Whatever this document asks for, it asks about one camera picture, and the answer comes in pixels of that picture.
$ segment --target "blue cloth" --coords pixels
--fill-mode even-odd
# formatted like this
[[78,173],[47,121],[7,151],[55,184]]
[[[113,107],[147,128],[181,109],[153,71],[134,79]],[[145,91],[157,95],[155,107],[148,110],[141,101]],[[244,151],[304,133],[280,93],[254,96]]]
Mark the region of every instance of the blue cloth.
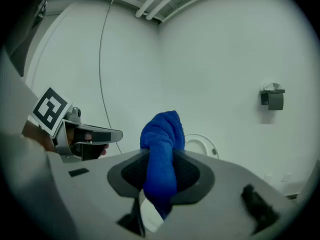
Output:
[[172,149],[185,149],[185,135],[176,111],[157,114],[142,130],[140,147],[150,149],[145,196],[162,218],[170,211],[170,198],[177,193]]

